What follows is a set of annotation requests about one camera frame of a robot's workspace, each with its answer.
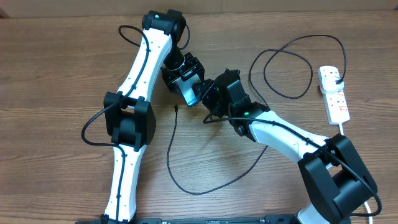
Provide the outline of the white power strip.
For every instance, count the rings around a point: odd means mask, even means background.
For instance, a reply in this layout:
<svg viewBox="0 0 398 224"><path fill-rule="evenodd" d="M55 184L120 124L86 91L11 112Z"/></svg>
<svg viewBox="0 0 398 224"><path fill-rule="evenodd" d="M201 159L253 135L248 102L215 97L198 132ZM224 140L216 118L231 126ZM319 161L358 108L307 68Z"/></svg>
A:
<svg viewBox="0 0 398 224"><path fill-rule="evenodd" d="M338 69L329 65L318 69L319 81L322 77L341 79ZM331 94L322 94L322 96L329 124L339 125L350 120L348 105L343 90Z"/></svg>

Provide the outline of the Samsung Galaxy smartphone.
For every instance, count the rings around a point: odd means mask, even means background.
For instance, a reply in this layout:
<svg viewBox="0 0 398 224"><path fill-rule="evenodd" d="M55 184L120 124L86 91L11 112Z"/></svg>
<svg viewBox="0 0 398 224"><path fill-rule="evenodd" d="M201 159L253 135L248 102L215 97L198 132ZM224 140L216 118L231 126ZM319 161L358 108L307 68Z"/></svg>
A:
<svg viewBox="0 0 398 224"><path fill-rule="evenodd" d="M195 83L200 83L200 82L201 82L201 80L198 77L198 75L195 75L186 81L183 81L181 78L179 78L176 81L178 90L179 90L180 94L183 96L183 98L185 99L187 106L189 106L189 107L195 106L199 102L199 99L196 97L192 86Z"/></svg>

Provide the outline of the white charger plug adapter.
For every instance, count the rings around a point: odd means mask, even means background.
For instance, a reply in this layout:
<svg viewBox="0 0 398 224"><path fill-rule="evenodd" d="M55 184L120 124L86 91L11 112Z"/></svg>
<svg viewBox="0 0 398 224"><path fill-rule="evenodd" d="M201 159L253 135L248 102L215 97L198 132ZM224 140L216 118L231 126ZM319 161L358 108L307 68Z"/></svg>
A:
<svg viewBox="0 0 398 224"><path fill-rule="evenodd" d="M335 77L332 78L322 77L320 80L320 91L323 94L336 93L338 91L343 90L344 87L345 83L343 81L340 81L338 78L336 79Z"/></svg>

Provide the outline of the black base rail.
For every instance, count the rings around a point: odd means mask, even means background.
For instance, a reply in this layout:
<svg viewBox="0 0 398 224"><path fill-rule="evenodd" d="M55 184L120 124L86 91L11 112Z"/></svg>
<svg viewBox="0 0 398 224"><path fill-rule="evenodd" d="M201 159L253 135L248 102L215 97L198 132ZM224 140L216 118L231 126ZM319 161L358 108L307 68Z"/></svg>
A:
<svg viewBox="0 0 398 224"><path fill-rule="evenodd" d="M102 215L97 220L76 222L76 224L299 224L295 215L266 215L265 217L241 218L190 218L162 220L160 218L133 218L131 221L115 221L107 215Z"/></svg>

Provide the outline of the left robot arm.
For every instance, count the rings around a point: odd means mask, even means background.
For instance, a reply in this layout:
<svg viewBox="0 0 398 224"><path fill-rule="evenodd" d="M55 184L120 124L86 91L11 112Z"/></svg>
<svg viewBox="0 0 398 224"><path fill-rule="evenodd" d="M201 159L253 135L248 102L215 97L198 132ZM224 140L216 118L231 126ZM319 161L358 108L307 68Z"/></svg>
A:
<svg viewBox="0 0 398 224"><path fill-rule="evenodd" d="M194 106L193 86L204 81L204 68L178 47L186 20L180 11L149 11L142 20L142 41L131 70L116 93L104 97L106 130L114 151L111 195L99 223L133 223L141 160L151 143L156 119L151 97L159 74L167 88Z"/></svg>

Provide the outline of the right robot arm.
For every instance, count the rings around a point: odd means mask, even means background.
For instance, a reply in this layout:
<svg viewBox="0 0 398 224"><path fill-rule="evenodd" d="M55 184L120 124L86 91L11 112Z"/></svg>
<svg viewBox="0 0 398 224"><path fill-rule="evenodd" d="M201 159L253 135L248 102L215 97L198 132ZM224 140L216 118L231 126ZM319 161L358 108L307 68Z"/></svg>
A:
<svg viewBox="0 0 398 224"><path fill-rule="evenodd" d="M344 135L312 134L284 121L268 106L251 101L239 70L192 86L210 114L205 123L228 121L239 136L265 144L299 167L311 204L296 214L299 223L345 223L370 198L377 185L353 143Z"/></svg>

